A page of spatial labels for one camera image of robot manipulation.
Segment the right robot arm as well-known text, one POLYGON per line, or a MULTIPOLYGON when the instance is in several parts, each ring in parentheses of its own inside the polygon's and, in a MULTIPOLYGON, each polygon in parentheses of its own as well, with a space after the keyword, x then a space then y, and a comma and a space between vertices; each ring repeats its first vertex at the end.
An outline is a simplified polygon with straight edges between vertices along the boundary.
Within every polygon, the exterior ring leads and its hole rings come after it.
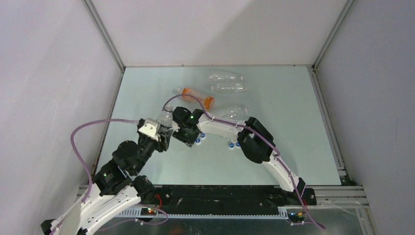
POLYGON ((296 205, 304 199, 305 181, 282 159, 273 136, 258 119, 250 117, 246 121, 237 121, 215 117, 201 109, 190 111, 184 107, 176 107, 172 117, 176 128, 173 137, 177 140, 189 147, 202 133, 235 140, 248 160, 265 166, 274 176, 285 191, 284 197, 289 204, 296 205))

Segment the small clear bottle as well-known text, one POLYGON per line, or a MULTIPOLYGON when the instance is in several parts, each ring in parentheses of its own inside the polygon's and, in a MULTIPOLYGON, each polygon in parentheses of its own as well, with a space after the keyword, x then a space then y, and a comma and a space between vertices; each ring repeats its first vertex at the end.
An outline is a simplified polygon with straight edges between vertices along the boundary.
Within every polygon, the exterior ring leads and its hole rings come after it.
POLYGON ((156 121, 166 128, 173 127, 173 108, 166 105, 156 118, 156 121))

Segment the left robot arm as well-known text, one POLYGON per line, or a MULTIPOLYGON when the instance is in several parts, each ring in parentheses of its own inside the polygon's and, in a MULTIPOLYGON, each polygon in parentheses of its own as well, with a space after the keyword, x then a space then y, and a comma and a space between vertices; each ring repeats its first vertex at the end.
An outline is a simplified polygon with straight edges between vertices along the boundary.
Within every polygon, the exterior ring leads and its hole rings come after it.
POLYGON ((43 234, 93 235, 131 206, 161 205, 155 186, 139 173, 155 151, 168 150, 174 130, 152 119, 140 119, 137 128, 138 142, 119 144, 112 159, 89 178, 87 190, 70 209, 41 223, 43 234))

